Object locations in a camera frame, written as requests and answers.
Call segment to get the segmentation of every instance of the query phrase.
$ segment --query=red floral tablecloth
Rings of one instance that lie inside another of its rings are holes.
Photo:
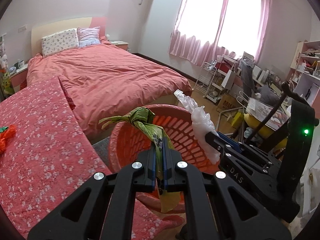
[[[17,230],[30,229],[95,172],[110,171],[79,127],[59,79],[53,77],[0,104],[0,127],[17,133],[0,155],[0,202]],[[182,223],[160,220],[136,200],[132,239],[153,239]]]

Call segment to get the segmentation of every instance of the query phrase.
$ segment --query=silver screw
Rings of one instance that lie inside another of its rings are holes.
[[[93,175],[94,179],[96,180],[100,180],[100,179],[103,179],[104,177],[104,174],[102,172],[97,172]]]
[[[142,167],[142,163],[140,162],[132,163],[132,168],[134,169],[140,169],[141,167]]]
[[[226,174],[223,171],[217,171],[216,172],[216,177],[218,179],[224,179],[226,177]]]
[[[178,162],[178,163],[177,163],[177,166],[178,166],[179,168],[185,168],[185,167],[188,166],[188,163],[186,163],[186,162]]]

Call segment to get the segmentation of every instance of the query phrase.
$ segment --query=nightstand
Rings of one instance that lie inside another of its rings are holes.
[[[113,45],[117,46],[118,48],[128,50],[129,43],[125,41],[110,41]]]
[[[22,68],[19,68],[16,73],[10,76],[12,87],[14,92],[20,91],[20,84],[27,81],[28,64],[25,64]]]

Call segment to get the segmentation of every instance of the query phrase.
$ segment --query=white wire rack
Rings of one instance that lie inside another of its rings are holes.
[[[226,73],[217,69],[214,65],[205,62],[201,67],[200,75],[197,79],[194,90],[203,94],[203,98],[216,103],[220,99],[220,94],[224,90],[221,86]]]

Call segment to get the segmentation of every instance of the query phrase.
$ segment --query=plastic container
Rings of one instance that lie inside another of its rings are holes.
[[[195,165],[200,171],[213,174],[219,170],[212,165],[194,138],[191,114],[184,108],[171,105],[147,106],[156,114],[153,123],[162,126],[173,146],[181,153],[185,162]],[[127,122],[118,123],[113,129],[109,143],[110,169],[118,172],[122,167],[134,162],[139,152],[150,148],[151,141],[137,128]],[[179,205],[169,213],[184,213],[183,195]],[[157,191],[137,193],[137,199],[150,209],[161,211]]]

